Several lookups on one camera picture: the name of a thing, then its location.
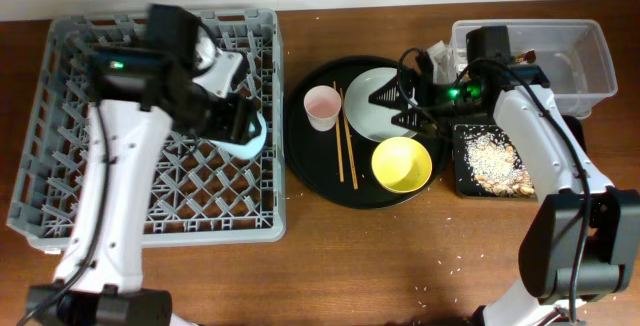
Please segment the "transparent container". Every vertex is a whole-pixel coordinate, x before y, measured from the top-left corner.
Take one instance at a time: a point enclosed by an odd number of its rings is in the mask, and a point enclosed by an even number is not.
[[[607,41],[593,20],[458,21],[449,44],[449,82],[467,65],[467,33],[497,25],[507,26],[512,54],[535,50],[560,113],[584,119],[595,104],[618,91]]]

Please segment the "dish rack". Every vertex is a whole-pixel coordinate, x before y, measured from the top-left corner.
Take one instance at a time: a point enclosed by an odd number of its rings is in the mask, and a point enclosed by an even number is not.
[[[222,49],[247,54],[251,73],[232,91],[259,105],[267,142],[258,156],[240,160],[206,140],[171,132],[150,204],[140,205],[149,208],[142,245],[276,241],[286,225],[277,16],[266,9],[191,12],[211,28]],[[136,42],[145,17],[74,16],[51,24],[7,219],[37,249],[60,253],[78,211],[89,139],[87,55],[96,45]]]

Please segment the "cup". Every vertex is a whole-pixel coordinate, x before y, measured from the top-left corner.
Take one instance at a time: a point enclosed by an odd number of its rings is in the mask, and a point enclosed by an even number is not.
[[[329,86],[316,86],[304,96],[304,110],[309,123],[318,131],[327,131],[333,127],[341,106],[340,94]]]

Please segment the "bowl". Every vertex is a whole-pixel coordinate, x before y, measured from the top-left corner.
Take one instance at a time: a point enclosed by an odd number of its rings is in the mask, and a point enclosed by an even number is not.
[[[407,193],[427,183],[433,164],[429,152],[421,143],[408,137],[393,137],[376,147],[371,168],[386,190]]]

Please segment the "round black tray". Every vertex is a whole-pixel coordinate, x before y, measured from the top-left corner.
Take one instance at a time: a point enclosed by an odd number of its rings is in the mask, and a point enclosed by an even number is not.
[[[404,202],[427,187],[442,172],[446,164],[446,155],[451,155],[449,142],[416,135],[414,139],[422,143],[431,155],[433,161],[431,178],[418,191],[395,194],[380,186],[371,169],[371,156],[379,143],[364,138],[350,128],[358,176],[358,190],[354,190],[345,141],[344,120],[340,112],[338,122],[341,126],[344,170],[344,182],[340,182],[335,128],[326,132],[314,130],[309,124],[302,101],[312,87],[332,86],[333,81],[346,94],[347,88],[358,75],[378,67],[396,68],[397,63],[373,56],[353,56],[332,61],[309,74],[285,102],[284,151],[287,164],[312,191],[342,206],[375,209]]]

